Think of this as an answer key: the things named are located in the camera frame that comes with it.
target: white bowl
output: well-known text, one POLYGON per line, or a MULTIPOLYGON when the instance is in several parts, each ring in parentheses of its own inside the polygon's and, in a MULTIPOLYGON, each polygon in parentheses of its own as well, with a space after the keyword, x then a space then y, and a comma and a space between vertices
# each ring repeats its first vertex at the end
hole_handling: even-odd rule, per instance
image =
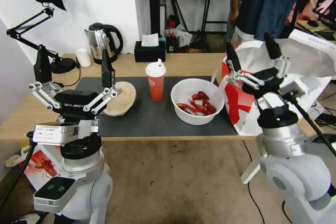
POLYGON ((170 93, 171 100, 174 104, 177 116, 184 122, 192 125, 203 125, 209 123, 215 115, 217 115, 224 107, 224 96, 218 87, 203 79, 184 79, 178 82, 170 93), (217 112, 211 115, 198 116, 192 115, 181 110, 176 104, 186 103, 190 105, 188 99, 191 100, 193 94, 198 91, 205 92, 209 98, 210 103, 217 109, 217 112))

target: electric kettle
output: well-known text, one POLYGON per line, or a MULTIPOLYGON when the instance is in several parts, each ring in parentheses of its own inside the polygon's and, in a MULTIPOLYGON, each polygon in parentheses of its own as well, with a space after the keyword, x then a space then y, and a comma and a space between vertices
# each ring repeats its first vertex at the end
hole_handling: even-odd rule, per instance
POLYGON ((103 49, 107 49, 111 62, 114 62, 118 58, 118 54, 123 49, 124 43, 120 31, 116 27, 107 24, 94 23, 90 25, 85 32, 95 63, 102 64, 103 49), (117 35, 120 44, 118 48, 116 48, 111 33, 117 35))

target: red and white paper bag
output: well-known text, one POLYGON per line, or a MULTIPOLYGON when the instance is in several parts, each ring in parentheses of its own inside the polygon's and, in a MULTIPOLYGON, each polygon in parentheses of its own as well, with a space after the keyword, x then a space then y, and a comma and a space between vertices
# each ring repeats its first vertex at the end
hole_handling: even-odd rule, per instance
MULTIPOLYGON (((289 74, 281 86, 302 76, 314 76, 314 90, 298 99, 300 106, 307 111, 331 78, 336 75, 336 45, 298 30, 294 30, 288 39, 277 40, 277 43, 281 47, 282 54, 290 57, 291 62, 289 74)), ((269 58, 262 41, 244 42, 236 48, 236 53, 244 72, 252 74, 273 66, 273 61, 269 58)), ((228 83, 227 75, 230 75, 230 72, 225 56, 222 61, 222 82, 219 87, 225 98, 229 119, 239 135, 259 135, 262 133, 257 123, 260 113, 254 97, 228 83)), ((289 106, 299 118, 302 118, 294 106, 291 104, 289 106)))

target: wooden table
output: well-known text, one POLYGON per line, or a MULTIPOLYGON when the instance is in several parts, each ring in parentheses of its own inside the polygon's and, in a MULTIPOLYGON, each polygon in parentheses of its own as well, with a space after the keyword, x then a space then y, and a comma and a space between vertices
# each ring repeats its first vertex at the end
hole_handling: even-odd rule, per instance
MULTIPOLYGON (((211 76, 214 69, 221 64, 223 53, 213 54, 167 54, 166 76, 211 76)), ((136 63, 133 54, 119 55, 118 60, 112 63, 117 77, 143 77, 146 76, 145 68, 148 63, 136 63)), ((81 77, 100 77, 101 66, 92 64, 90 67, 81 68, 81 77)), ((53 74, 53 81, 64 85, 74 83, 78 79, 79 70, 74 69, 69 73, 53 74)), ((218 71, 217 81, 220 82, 221 73, 218 71)), ((38 123, 55 121, 58 114, 47 110, 32 94, 27 95, 20 105, 0 125, 0 142, 27 141, 27 132, 33 131, 38 123)), ((314 131, 305 120, 299 122, 300 127, 307 135, 313 135, 314 131)), ((241 140, 255 139, 253 136, 168 136, 168 137, 131 137, 131 138, 103 138, 104 141, 139 141, 139 140, 241 140)))

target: tissue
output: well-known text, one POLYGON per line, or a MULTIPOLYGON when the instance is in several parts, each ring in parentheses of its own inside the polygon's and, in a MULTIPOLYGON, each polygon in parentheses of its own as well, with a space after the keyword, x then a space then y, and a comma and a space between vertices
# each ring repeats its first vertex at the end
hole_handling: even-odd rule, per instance
POLYGON ((141 46, 144 47, 157 47, 159 46, 159 35, 157 33, 152 35, 142 35, 141 46))

